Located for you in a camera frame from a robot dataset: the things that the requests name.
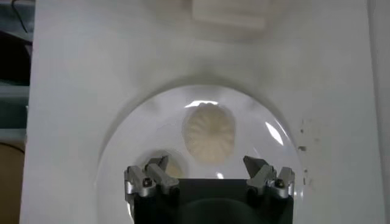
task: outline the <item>dumpling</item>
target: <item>dumpling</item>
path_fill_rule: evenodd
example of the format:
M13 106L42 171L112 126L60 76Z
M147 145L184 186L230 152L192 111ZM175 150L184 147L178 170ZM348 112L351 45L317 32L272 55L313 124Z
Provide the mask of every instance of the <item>dumpling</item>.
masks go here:
M191 114L182 134L187 150L196 160L219 164L233 152L235 123L219 106L203 104Z

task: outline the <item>screw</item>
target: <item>screw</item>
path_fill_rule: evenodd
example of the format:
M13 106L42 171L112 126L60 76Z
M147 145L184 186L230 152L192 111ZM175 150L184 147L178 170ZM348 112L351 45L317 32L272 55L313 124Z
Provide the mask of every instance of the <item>screw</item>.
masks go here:
M285 187L285 183L283 182L282 179L276 179L275 180L275 186L277 188L284 188Z
M145 178L142 181L142 186L144 186L144 187L150 187L150 186L152 186L152 184L153 184L153 181L149 177Z

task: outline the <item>white background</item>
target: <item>white background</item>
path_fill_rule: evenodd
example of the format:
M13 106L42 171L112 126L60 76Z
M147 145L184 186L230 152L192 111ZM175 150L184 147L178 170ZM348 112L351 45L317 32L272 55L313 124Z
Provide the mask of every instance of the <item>white background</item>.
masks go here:
M96 223L115 128L154 93L199 83L254 96L306 146L305 223L385 222L364 0L296 0L257 43L174 35L148 13L136 0L37 3L21 223Z

